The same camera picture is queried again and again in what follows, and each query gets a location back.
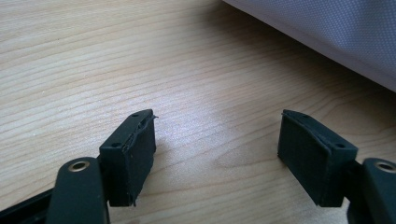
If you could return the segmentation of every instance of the wooden table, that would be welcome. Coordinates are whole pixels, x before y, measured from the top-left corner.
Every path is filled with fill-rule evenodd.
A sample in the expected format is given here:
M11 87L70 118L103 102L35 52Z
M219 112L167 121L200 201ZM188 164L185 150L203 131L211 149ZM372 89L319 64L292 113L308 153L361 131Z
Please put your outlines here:
M396 161L396 94L219 0L2 1L0 209L152 108L157 153L113 223L346 223L276 156L284 108Z

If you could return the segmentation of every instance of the gray fabric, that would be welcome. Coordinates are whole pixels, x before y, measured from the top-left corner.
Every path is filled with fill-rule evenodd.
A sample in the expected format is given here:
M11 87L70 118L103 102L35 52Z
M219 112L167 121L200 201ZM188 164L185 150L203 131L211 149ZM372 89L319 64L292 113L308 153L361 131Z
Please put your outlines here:
M396 1L224 1L396 91Z

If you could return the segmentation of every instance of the metal ring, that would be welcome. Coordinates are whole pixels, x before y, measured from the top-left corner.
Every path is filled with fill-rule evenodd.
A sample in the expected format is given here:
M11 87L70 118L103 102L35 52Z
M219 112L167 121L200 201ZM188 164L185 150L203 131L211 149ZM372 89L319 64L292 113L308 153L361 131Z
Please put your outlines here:
M396 167L393 164L383 162L383 161L378 161L375 163L376 168L391 173L391 174L396 174Z
M88 166L90 166L90 163L88 161L77 161L69 166L69 171L80 172L82 170L85 170Z

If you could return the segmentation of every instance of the light wood surface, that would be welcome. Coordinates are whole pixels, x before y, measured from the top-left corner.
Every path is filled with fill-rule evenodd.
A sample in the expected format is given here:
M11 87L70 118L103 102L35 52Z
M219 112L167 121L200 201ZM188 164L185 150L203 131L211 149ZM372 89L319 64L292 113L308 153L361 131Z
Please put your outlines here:
M2 1L0 209L152 108L157 153L113 223L346 223L276 156L284 108L396 161L396 94L219 0Z

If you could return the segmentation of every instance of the black plastic part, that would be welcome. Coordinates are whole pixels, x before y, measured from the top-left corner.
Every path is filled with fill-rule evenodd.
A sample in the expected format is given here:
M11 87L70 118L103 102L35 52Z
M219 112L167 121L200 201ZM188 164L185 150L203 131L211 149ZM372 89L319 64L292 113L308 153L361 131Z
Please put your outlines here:
M362 180L362 191L375 223L396 223L396 164L366 159Z
M283 111L278 156L315 204L339 207L344 199L343 170L358 149L315 119Z
M109 223L99 162L79 158L58 172L46 223Z
M154 119L151 109L134 113L100 146L110 206L135 205L154 161Z
M361 190L363 166L354 161L344 173L344 193L350 205L346 216L349 224L374 224L368 203Z
M0 212L0 223L44 223L50 205L51 193L52 189L49 189L3 210Z

